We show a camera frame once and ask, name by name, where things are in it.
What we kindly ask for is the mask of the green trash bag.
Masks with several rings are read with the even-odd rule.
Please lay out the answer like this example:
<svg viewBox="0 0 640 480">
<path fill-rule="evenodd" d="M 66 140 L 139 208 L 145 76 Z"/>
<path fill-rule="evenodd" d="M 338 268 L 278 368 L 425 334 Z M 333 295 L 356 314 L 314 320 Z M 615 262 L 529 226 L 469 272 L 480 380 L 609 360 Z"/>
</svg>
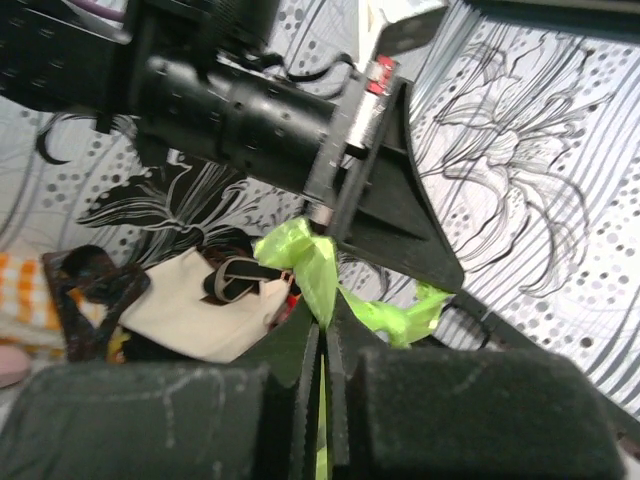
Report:
<svg viewBox="0 0 640 480">
<path fill-rule="evenodd" d="M 304 218 L 289 220 L 257 243 L 264 266 L 290 270 L 302 292 L 298 313 L 311 319 L 324 347 L 303 367 L 303 394 L 294 417 L 292 450 L 301 453 L 305 474 L 316 474 L 320 408 L 320 362 L 329 368 L 327 473 L 344 479 L 443 479 L 444 456 L 437 430 L 426 423 L 435 410 L 427 386 L 434 352 L 411 349 L 438 324 L 449 293 L 424 283 L 409 308 L 364 301 L 339 283 L 334 242 L 314 234 Z"/>
</svg>

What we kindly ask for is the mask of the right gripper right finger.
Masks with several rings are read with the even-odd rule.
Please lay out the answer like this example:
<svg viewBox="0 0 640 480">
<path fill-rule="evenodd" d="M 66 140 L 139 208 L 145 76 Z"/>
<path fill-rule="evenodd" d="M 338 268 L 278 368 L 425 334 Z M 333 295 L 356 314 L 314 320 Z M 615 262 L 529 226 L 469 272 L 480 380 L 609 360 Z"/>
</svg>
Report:
<svg viewBox="0 0 640 480">
<path fill-rule="evenodd" d="M 426 311 L 339 297 L 327 330 L 331 479 L 623 479 L 602 396 L 524 341 L 409 344 Z"/>
</svg>

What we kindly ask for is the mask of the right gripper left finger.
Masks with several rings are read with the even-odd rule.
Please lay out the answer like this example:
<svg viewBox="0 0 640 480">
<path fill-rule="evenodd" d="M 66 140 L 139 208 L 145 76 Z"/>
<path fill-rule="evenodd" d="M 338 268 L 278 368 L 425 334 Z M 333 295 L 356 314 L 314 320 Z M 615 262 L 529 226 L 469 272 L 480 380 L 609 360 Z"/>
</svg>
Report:
<svg viewBox="0 0 640 480">
<path fill-rule="evenodd" d="M 1 433 L 5 479 L 311 479 L 320 330 L 304 303 L 237 360 L 50 367 Z"/>
</svg>

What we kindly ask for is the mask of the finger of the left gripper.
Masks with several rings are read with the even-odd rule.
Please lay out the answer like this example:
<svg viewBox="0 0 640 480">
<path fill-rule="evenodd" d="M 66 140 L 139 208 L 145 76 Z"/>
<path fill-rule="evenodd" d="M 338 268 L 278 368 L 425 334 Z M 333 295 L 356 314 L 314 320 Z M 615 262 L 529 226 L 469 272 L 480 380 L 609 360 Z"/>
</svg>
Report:
<svg viewBox="0 0 640 480">
<path fill-rule="evenodd" d="M 414 160 L 411 93 L 410 81 L 395 82 L 371 148 L 344 175 L 327 235 L 346 253 L 456 293 L 464 271 Z"/>
</svg>

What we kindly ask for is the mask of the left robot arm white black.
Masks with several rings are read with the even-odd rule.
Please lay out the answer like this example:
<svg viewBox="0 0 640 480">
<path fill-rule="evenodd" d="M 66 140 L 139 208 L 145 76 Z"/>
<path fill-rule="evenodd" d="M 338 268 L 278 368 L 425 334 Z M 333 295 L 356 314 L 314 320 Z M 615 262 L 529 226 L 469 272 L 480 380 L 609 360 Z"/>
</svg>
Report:
<svg viewBox="0 0 640 480">
<path fill-rule="evenodd" d="M 1 93 L 92 115 L 101 132 L 136 116 L 144 164 L 175 149 L 299 194 L 341 250 L 453 293 L 464 272 L 414 163 L 412 85 L 394 61 L 446 8 L 361 2 L 359 62 L 335 104 L 264 76 L 281 62 L 266 51 L 275 1 L 131 1 L 121 28 L 71 1 L 5 1 Z"/>
</svg>

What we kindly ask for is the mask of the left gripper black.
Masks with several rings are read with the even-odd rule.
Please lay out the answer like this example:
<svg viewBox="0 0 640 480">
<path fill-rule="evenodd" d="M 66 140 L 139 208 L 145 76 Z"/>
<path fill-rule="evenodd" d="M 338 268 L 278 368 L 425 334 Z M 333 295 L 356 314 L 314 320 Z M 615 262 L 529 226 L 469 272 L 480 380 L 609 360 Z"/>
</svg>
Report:
<svg viewBox="0 0 640 480">
<path fill-rule="evenodd" d="M 163 165 L 174 149 L 331 206 L 365 83 L 350 72 L 333 104 L 228 64 L 201 75 L 184 60 L 153 55 L 130 85 L 134 147 L 145 167 Z"/>
</svg>

